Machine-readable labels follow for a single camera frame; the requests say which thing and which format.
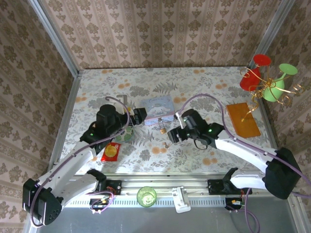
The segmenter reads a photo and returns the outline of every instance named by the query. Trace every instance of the small box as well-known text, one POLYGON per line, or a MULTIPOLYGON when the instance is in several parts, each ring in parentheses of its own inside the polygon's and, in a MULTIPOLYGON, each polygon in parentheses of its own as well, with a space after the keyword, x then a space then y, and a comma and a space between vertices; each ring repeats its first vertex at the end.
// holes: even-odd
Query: small box
POLYGON ((115 143, 115 142, 110 142, 109 144, 107 144, 104 152, 103 152, 103 156, 101 161, 106 161, 106 162, 115 162, 118 160, 118 154, 119 154, 119 150, 120 150, 120 146, 121 144, 119 143, 115 143))
POLYGON ((171 96, 156 97, 141 101, 142 107, 146 109, 147 117, 145 125, 154 125, 158 123, 159 118, 163 121, 174 120, 174 105, 171 96))

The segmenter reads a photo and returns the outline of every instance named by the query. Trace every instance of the white clip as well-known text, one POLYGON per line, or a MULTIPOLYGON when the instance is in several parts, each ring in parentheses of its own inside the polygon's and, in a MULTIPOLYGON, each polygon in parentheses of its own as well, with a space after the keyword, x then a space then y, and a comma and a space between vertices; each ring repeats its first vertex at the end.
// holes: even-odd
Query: white clip
POLYGON ((181 127, 182 129, 185 128, 186 124, 185 124, 185 122, 184 122, 184 119, 181 117, 181 115, 179 115, 178 112, 176 112, 175 115, 176 115, 176 117, 177 117, 177 119, 178 119, 178 121, 179 121, 180 127, 181 127))
POLYGON ((191 210, 187 190, 181 186, 172 188, 173 201, 177 213, 183 213, 191 210))

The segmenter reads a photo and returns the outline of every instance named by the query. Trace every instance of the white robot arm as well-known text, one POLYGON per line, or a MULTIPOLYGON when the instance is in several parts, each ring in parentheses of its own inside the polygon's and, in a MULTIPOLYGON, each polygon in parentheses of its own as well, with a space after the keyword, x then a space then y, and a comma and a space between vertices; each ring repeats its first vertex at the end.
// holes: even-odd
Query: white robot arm
POLYGON ((31 214, 35 227, 52 223, 73 198, 93 191, 103 191, 111 184, 120 184, 118 181, 106 180, 106 176, 95 169, 74 182, 69 183, 69 180, 105 148, 110 142, 109 139, 113 139, 117 132, 120 134, 125 125, 141 124, 147 116, 144 108, 134 109, 133 112, 134 115, 130 116, 118 113, 113 105, 101 106, 96 121, 91 123, 81 136, 80 142, 67 156, 38 180, 29 179, 25 182, 23 209, 31 214), (42 224, 35 224, 33 217, 42 224))
POLYGON ((293 154, 286 148, 264 148, 239 136, 232 137, 224 126, 207 124, 193 109, 176 115, 181 126, 168 132, 173 143, 193 139, 203 145, 230 152, 256 166, 258 171, 238 171, 232 168, 220 181, 208 180, 210 194, 236 194, 243 188, 266 189, 280 199, 287 199, 300 176, 271 154, 300 170, 293 154))

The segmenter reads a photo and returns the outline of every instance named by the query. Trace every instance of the floral tablecloth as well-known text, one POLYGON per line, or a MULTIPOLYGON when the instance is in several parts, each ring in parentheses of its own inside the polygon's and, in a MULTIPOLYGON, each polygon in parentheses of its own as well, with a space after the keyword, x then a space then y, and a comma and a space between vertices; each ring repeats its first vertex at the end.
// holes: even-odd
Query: floral tablecloth
MULTIPOLYGON (((93 69, 85 70, 73 108, 61 158, 74 147, 82 133, 95 121, 101 105, 107 103, 105 96, 127 95, 128 106, 139 108, 140 101, 170 95, 175 110, 198 93, 210 93, 223 105, 247 102, 251 96, 239 86, 240 67, 205 68, 139 68, 139 69, 93 69)), ((208 122, 221 122, 221 114, 214 100, 195 99, 186 109, 194 108, 208 122)), ((265 147, 270 142, 260 110, 253 112, 261 136, 249 140, 265 147)), ((228 113, 226 124, 234 132, 228 113)), ((167 131, 178 122, 165 122, 167 131)), ((193 140, 172 144, 167 134, 161 134, 158 125, 135 127, 135 134, 122 143, 116 162, 101 162, 102 152, 85 164, 77 174, 85 174, 95 168, 103 173, 131 172, 227 172, 232 167, 254 169, 239 157, 208 147, 199 150, 193 140)))

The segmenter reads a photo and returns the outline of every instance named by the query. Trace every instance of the patterned wallpaper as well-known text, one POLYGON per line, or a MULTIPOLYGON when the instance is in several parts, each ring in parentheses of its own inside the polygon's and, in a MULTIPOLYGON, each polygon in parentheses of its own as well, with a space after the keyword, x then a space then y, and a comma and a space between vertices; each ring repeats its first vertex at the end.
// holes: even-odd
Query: patterned wallpaper
POLYGON ((0 232, 21 232, 22 185, 47 168, 72 76, 26 0, 0 0, 0 232))
MULTIPOLYGON (((268 108, 278 145, 292 150, 303 173, 311 179, 311 0, 295 2, 268 55, 274 63, 274 74, 281 63, 298 68, 298 74, 287 80, 289 90, 294 91, 294 83, 306 89, 301 95, 289 95, 293 100, 290 106, 269 103, 268 108)), ((311 194, 311 188, 305 182, 301 181, 299 187, 301 193, 311 194)), ((311 219, 311 201, 303 199, 303 202, 311 219)))
POLYGON ((81 68, 245 66, 280 0, 41 0, 81 68))

